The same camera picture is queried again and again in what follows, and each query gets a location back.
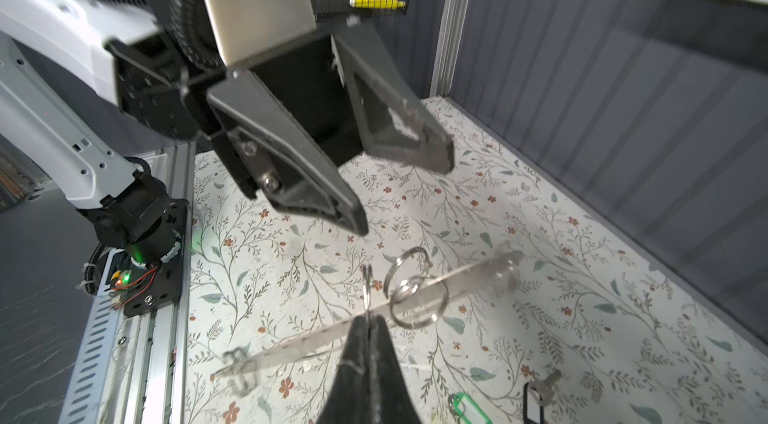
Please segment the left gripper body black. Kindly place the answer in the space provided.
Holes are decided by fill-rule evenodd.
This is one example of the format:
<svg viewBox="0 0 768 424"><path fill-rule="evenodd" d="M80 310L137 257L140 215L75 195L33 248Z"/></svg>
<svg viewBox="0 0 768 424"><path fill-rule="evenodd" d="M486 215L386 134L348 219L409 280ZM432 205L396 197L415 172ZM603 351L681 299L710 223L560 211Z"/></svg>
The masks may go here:
<svg viewBox="0 0 768 424"><path fill-rule="evenodd" d="M219 156L245 197L258 187L207 103L208 89L226 77L222 68L201 70L181 53L167 33L134 44L107 43L115 64L118 103L123 114L164 137L203 144ZM261 64L254 74L338 166L363 150L347 91L331 67L328 45L291 51Z"/></svg>

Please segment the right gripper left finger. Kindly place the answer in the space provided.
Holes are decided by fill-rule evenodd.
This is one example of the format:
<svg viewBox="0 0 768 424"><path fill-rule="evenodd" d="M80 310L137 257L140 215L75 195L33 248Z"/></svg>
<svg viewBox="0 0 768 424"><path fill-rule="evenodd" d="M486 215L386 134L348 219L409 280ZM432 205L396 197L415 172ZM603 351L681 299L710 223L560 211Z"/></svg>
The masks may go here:
<svg viewBox="0 0 768 424"><path fill-rule="evenodd" d="M317 423L359 424L369 421L369 325L367 315L352 321L331 391Z"/></svg>

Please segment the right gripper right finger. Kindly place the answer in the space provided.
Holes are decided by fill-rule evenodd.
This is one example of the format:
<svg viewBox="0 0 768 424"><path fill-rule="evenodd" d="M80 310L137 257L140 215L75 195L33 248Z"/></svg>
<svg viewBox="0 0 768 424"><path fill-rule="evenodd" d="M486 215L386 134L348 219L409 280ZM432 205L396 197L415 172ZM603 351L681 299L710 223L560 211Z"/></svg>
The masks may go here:
<svg viewBox="0 0 768 424"><path fill-rule="evenodd" d="M369 321L369 422L419 424L387 323L378 314Z"/></svg>

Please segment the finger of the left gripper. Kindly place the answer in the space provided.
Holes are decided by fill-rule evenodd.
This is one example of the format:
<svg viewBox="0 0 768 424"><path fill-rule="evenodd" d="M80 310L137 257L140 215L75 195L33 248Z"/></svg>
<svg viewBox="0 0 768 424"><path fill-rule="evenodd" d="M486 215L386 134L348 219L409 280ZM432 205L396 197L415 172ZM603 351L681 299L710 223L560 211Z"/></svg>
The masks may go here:
<svg viewBox="0 0 768 424"><path fill-rule="evenodd" d="M332 36L364 151L450 173L455 166L451 136L400 74L374 25L340 24Z"/></svg>
<svg viewBox="0 0 768 424"><path fill-rule="evenodd" d="M359 236L368 233L364 207L337 165L257 76L229 78L211 87L207 100L275 210L321 218Z"/></svg>

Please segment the key with green tag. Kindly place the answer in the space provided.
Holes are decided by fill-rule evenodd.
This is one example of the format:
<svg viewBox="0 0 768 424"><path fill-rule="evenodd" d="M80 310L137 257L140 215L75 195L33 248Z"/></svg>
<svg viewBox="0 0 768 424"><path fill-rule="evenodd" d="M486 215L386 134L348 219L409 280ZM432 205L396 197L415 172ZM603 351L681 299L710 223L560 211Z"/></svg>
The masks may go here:
<svg viewBox="0 0 768 424"><path fill-rule="evenodd" d="M448 408L451 415L460 424L491 424L488 414L465 392L448 396Z"/></svg>

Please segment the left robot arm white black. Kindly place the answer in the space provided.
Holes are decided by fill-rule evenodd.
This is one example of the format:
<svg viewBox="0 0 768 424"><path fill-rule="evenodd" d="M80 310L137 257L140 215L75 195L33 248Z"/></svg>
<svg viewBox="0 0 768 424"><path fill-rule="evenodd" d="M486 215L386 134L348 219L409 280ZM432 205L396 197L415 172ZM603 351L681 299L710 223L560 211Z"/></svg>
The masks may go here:
<svg viewBox="0 0 768 424"><path fill-rule="evenodd" d="M176 205L148 164L77 113L84 99L167 139L205 141L248 199L363 236L340 168L361 153L447 174L449 133L372 21L408 0L1 0L1 134L94 226L156 265Z"/></svg>

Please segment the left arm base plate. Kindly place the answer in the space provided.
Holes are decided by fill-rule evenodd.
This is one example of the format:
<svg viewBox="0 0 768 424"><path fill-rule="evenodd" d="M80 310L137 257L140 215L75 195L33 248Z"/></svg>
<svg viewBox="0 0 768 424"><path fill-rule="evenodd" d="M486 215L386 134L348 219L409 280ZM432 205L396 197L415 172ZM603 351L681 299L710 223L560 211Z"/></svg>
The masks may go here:
<svg viewBox="0 0 768 424"><path fill-rule="evenodd" d="M179 302L188 211L187 200L172 200L138 242L112 254L107 280L111 306L126 318Z"/></svg>

